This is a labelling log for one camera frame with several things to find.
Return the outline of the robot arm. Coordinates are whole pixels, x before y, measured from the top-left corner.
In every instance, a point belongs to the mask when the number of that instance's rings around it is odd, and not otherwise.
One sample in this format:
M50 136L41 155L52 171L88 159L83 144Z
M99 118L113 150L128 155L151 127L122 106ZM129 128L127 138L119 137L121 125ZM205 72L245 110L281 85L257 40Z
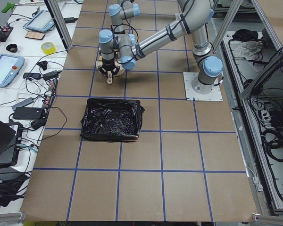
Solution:
M183 35L192 35L193 56L199 68L198 76L192 81L192 88L200 94L208 94L223 69L222 61L214 56L213 45L209 42L206 24L214 11L208 0L180 0L181 13L165 28L138 42L133 34L125 33L124 21L136 17L140 7L132 0L119 0L109 6L111 29L99 32L101 60L98 71L111 84L120 70L131 70L136 61L145 58L159 48L176 41Z
M140 7L134 0L118 0L108 8L113 33L125 34L124 21L140 14Z

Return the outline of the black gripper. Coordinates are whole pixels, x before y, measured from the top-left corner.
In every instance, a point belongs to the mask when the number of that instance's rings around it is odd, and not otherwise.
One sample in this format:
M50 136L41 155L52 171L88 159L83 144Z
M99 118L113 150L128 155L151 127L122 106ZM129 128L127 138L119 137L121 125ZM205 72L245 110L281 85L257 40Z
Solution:
M117 76L120 71L120 66L116 65L113 59L102 59L98 60L98 71L104 76L107 76L108 72L111 72L113 76Z

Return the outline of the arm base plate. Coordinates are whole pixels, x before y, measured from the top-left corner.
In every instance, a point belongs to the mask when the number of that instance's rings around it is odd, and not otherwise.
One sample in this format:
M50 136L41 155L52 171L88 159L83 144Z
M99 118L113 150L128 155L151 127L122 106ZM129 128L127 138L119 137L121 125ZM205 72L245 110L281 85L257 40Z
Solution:
M204 85L198 80L199 73L183 72L186 100L188 101L223 101L218 78L214 84Z

